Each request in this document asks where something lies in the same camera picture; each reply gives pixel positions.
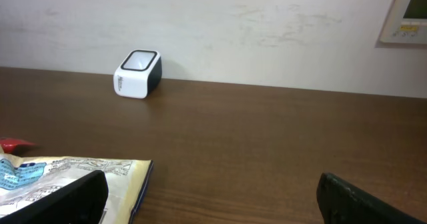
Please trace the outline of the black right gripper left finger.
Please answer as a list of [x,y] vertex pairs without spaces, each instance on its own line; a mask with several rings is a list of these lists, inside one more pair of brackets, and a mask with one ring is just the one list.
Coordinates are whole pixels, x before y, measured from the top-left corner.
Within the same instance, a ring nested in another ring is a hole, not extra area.
[[1,218],[1,224],[98,224],[109,189],[103,171],[75,180],[40,200]]

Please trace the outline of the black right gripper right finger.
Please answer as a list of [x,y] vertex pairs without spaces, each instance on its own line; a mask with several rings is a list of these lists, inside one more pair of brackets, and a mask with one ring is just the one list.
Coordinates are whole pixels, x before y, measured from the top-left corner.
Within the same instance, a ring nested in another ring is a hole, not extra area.
[[333,173],[321,174],[316,199],[325,224],[424,224]]

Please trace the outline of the cream snack bag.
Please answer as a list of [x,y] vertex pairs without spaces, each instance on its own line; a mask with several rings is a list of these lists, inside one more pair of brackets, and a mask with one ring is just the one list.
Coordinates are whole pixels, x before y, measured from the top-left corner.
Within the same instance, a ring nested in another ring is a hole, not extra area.
[[109,194],[100,223],[132,223],[147,189],[153,161],[89,157],[17,157],[1,154],[1,217],[100,170]]

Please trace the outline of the red snack bag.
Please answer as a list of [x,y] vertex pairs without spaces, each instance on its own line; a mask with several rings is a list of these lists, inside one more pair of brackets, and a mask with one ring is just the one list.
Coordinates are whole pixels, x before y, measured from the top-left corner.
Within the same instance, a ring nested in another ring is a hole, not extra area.
[[12,154],[18,147],[29,147],[34,145],[34,143],[22,139],[13,139],[8,137],[1,138],[1,148],[3,152],[7,154]]

